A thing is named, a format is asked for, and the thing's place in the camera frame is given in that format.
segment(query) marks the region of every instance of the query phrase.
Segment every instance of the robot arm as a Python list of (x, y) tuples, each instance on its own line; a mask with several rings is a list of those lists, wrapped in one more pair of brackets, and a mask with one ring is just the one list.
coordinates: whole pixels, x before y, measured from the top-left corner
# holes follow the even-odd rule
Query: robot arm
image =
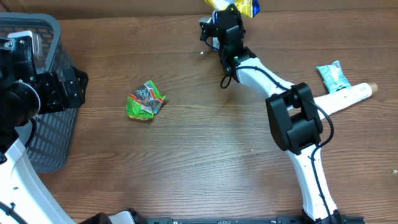
[[(362, 83), (333, 95), (314, 98), (306, 84), (294, 85), (279, 78), (263, 66), (254, 53), (243, 47), (246, 31), (233, 4), (224, 11), (214, 12), (211, 19), (202, 19), (200, 25), (201, 40), (212, 37), (217, 46), (210, 47), (218, 50), (225, 77), (234, 78), (266, 100), (272, 136), (277, 145), (287, 151), (296, 171), (303, 195), (305, 222), (341, 223), (326, 183), (321, 149), (317, 148), (323, 131), (320, 120), (370, 97), (377, 85)], [(315, 105), (323, 108), (325, 114)], [(301, 112), (289, 116), (288, 110), (292, 108), (301, 108)]]
[(0, 222), (74, 223), (33, 170), (15, 127), (37, 114), (80, 107), (86, 73), (65, 67), (37, 73), (38, 35), (22, 31), (0, 37)]

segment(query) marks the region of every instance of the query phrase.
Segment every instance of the white tube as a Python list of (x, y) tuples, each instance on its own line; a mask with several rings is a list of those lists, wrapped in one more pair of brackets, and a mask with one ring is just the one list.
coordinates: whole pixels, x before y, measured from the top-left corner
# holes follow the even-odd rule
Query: white tube
[[(339, 90), (334, 94), (316, 97), (314, 98), (314, 101), (328, 115), (331, 115), (332, 113), (347, 108), (361, 100), (369, 98), (376, 91), (376, 84), (361, 83), (352, 86), (350, 89), (345, 88)], [(320, 111), (318, 111), (318, 114), (320, 119), (325, 118)]]

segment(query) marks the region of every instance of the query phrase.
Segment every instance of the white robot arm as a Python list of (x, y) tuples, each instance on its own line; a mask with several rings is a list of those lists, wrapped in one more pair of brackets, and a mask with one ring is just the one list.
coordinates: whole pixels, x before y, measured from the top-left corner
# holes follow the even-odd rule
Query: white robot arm
[[(243, 29), (240, 13), (233, 4), (228, 6), (224, 11), (214, 12), (212, 18), (201, 19), (200, 25), (202, 29), (201, 40), (209, 45), (209, 43), (207, 43), (207, 38), (212, 37), (213, 46), (210, 45), (210, 47), (214, 50), (218, 50), (219, 56), (221, 57), (221, 63), (226, 72), (225, 77), (221, 81), (222, 88), (226, 88), (230, 80), (234, 78), (237, 82), (254, 90), (262, 99), (266, 100), (273, 95), (279, 95), (283, 98), (286, 105), (289, 105), (286, 108), (287, 110), (293, 108), (291, 103), (289, 104), (286, 102), (292, 99), (289, 97), (293, 96), (285, 96), (286, 94), (294, 95), (294, 93), (292, 93), (293, 90), (290, 91), (294, 84), (272, 73), (263, 66), (255, 54), (247, 47), (243, 47), (242, 39), (246, 31)], [(229, 77), (229, 82), (226, 86), (223, 86), (223, 81), (226, 77)], [(362, 83), (352, 86), (350, 89), (344, 88), (332, 95), (312, 98), (311, 100), (313, 100), (313, 107), (320, 107), (321, 110), (323, 109), (323, 112), (317, 110), (318, 120), (321, 120), (334, 112), (370, 97), (375, 91), (377, 91), (376, 84)], [(303, 106), (303, 102), (296, 102), (296, 108)], [(268, 116), (271, 125), (271, 119), (273, 118), (270, 118), (270, 112)], [(295, 138), (307, 138), (307, 136), (296, 134)], [(319, 144), (320, 140), (312, 140), (314, 143)], [(303, 195), (303, 215), (306, 222), (340, 223), (340, 213), (331, 198), (326, 183), (321, 162), (320, 147), (316, 144), (306, 144), (300, 147), (300, 150), (296, 149), (292, 151), (289, 147), (283, 149), (280, 144), (278, 144), (278, 146), (287, 152), (293, 162)]]
[[(271, 72), (269, 69), (267, 69), (265, 66), (263, 66), (258, 58), (247, 59), (241, 62), (238, 68), (243, 68), (247, 66), (257, 67), (266, 71), (275, 81), (277, 81), (286, 88), (290, 88), (290, 86), (293, 85), (293, 83), (284, 81), (273, 72)], [(237, 69), (237, 77), (241, 84), (246, 85), (254, 90), (264, 100), (273, 94), (280, 94), (285, 91), (279, 88), (274, 81), (271, 81), (259, 70), (251, 68)], [(353, 86), (351, 89), (342, 89), (332, 95), (320, 96), (314, 98), (314, 100), (318, 106), (323, 108), (327, 115), (331, 115), (332, 113), (347, 108), (363, 99), (370, 97), (372, 93), (374, 93), (376, 90), (377, 86), (375, 84), (362, 83)], [(325, 115), (320, 111), (318, 113), (320, 119), (323, 119), (325, 117)], [(287, 154), (293, 162), (298, 182), (302, 191), (304, 212), (312, 220), (316, 220), (318, 218), (324, 219), (328, 217), (322, 198), (319, 196), (320, 192), (315, 181), (312, 163), (309, 159), (314, 149), (315, 145), (313, 144), (309, 147), (306, 147), (305, 149), (302, 149), (300, 155), (296, 155), (293, 152), (287, 151)], [(321, 149), (319, 149), (315, 153), (315, 167), (322, 188), (322, 192), (328, 205), (328, 209), (330, 213), (333, 214), (333, 212), (337, 209), (337, 206), (331, 198), (328, 190), (325, 174), (323, 172), (320, 151)]]

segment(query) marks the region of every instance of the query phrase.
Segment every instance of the black bracket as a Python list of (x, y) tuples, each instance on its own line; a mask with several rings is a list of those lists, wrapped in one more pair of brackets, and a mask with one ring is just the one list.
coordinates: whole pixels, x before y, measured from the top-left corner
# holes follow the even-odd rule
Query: black bracket
[[(266, 99), (271, 134), (281, 150), (299, 155), (302, 149), (321, 141), (322, 123), (312, 103), (311, 89), (305, 83)], [(290, 116), (290, 106), (301, 108), (301, 112)]]
[(77, 108), (86, 102), (86, 88), (88, 75), (85, 72), (71, 66), (62, 70), (63, 87), (65, 89), (69, 108)]
[(243, 27), (242, 17), (235, 4), (230, 4), (225, 10), (215, 12), (215, 20), (204, 17), (199, 21), (201, 27), (200, 40), (207, 41), (209, 37), (217, 37), (220, 43), (218, 55), (224, 72), (236, 77), (235, 68), (243, 61), (254, 58), (256, 55), (243, 46), (243, 37), (246, 30)]
[(11, 205), (11, 208), (4, 212), (7, 216), (10, 216), (10, 215), (14, 214), (15, 203), (12, 202), (10, 205)]

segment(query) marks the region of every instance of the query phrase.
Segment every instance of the green wrapper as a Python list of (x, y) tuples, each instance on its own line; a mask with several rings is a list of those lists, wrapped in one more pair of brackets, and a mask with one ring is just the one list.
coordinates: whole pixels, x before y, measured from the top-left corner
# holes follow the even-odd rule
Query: green wrapper
[(166, 96), (162, 96), (155, 84), (149, 80), (127, 98), (127, 115), (132, 119), (154, 118)]

